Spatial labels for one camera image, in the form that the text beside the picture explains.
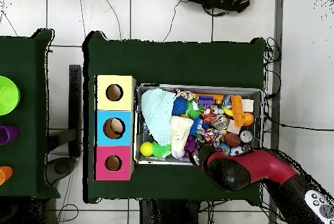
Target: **blue fuzzy ball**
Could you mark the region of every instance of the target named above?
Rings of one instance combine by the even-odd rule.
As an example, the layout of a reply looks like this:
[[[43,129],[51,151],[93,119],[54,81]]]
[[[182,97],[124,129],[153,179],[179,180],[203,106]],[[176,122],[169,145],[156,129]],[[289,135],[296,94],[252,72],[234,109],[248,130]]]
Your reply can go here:
[[[196,136],[197,127],[198,127],[198,124],[200,124],[201,119],[198,116],[197,118],[194,118],[193,120],[194,120],[194,123],[192,124],[192,127],[190,128],[189,134],[192,136]]]
[[[180,114],[184,114],[187,111],[187,108],[187,100],[182,96],[179,96],[174,100],[172,115],[179,116]]]

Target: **orange toy block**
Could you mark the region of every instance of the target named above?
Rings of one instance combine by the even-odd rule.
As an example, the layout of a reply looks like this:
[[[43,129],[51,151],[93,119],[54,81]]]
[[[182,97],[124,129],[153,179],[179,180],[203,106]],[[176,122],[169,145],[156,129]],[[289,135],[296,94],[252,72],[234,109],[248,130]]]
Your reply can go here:
[[[198,100],[199,96],[211,96],[215,100],[215,104],[222,104],[222,99],[224,98],[223,95],[215,95],[215,94],[208,94],[208,93],[197,93],[196,99]]]
[[[245,119],[243,118],[243,103],[240,95],[232,95],[232,112],[235,126],[243,126]]]

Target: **purple toy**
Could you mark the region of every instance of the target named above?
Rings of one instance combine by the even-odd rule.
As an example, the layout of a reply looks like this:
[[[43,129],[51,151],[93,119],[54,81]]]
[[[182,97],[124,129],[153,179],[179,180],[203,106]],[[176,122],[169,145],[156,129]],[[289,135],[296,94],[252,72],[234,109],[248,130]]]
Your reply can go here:
[[[185,143],[185,155],[189,157],[189,152],[193,152],[196,148],[196,139],[193,136],[188,136],[188,139]]]
[[[215,100],[212,96],[206,96],[206,95],[199,95],[198,96],[198,104],[200,106],[211,106],[215,103]]]

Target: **green tablecloth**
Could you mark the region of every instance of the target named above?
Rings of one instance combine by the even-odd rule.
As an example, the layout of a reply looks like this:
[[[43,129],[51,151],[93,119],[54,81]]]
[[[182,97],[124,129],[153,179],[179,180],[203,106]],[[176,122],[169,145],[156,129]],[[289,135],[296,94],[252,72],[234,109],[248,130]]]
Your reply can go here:
[[[0,125],[17,126],[20,136],[0,146],[0,165],[14,169],[0,186],[0,196],[58,197],[44,178],[46,160],[46,49],[52,30],[39,29],[31,38],[0,37],[0,75],[19,87],[21,99]]]
[[[159,43],[106,40],[100,32],[91,32],[83,44],[83,107],[89,112],[84,116],[84,199],[249,199],[259,204],[259,184],[238,192],[221,191],[196,167],[136,165],[130,181],[93,181],[94,75],[132,75],[137,84],[263,89],[264,48],[263,39]]]

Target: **light blue cloth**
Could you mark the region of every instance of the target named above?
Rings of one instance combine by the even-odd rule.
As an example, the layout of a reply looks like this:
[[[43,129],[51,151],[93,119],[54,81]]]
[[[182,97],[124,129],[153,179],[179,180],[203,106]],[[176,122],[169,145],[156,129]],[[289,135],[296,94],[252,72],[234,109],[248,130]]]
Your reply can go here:
[[[149,132],[161,146],[172,142],[172,132],[170,129],[170,118],[175,93],[162,89],[149,89],[142,95],[142,113]]]

